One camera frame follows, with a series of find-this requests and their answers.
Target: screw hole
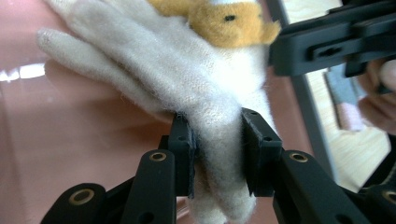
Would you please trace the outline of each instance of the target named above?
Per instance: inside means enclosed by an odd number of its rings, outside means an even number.
[[[330,48],[319,53],[319,57],[330,57],[336,53],[341,52],[342,48]]]
[[[300,153],[291,153],[290,157],[292,160],[297,161],[297,162],[307,162],[308,158]]]
[[[139,216],[140,224],[149,224],[154,220],[154,215],[150,212],[144,213]]]
[[[353,221],[346,215],[337,215],[337,216],[335,216],[335,218],[337,219],[338,223],[353,224]]]
[[[74,192],[70,198],[69,203],[73,205],[83,205],[84,203],[88,203],[95,195],[95,192],[91,189],[80,189]]]
[[[162,152],[156,152],[149,156],[151,161],[164,161],[166,159],[166,154]]]
[[[388,202],[396,204],[396,192],[391,190],[384,190],[382,196],[388,200]]]

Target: pink table surface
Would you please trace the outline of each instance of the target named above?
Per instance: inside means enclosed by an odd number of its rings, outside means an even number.
[[[80,183],[117,186],[169,134],[169,124],[111,86],[40,51],[35,32],[44,26],[67,31],[39,0],[0,2],[0,223],[38,223]],[[289,81],[270,76],[267,86],[285,148],[309,152]],[[249,223],[276,223],[271,201],[259,199]],[[192,223],[188,213],[179,214],[177,223]]]

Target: yellow plush toy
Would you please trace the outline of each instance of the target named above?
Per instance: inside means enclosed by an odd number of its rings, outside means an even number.
[[[271,44],[280,32],[278,22],[265,22],[255,1],[148,0],[164,16],[184,16],[198,35],[215,47],[241,48]]]

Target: knit glove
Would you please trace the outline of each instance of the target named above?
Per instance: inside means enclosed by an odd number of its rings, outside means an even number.
[[[145,0],[46,2],[78,35],[38,31],[48,55],[114,85],[157,118],[185,114],[202,152],[189,201],[195,220],[246,222],[255,199],[243,174],[241,108],[261,113],[274,128],[262,90],[265,46],[215,48],[186,19],[165,18]]]

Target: plush toy eye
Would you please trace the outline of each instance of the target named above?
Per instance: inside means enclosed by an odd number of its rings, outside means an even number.
[[[234,21],[235,19],[236,19],[235,15],[229,15],[229,16],[224,17],[225,21]]]

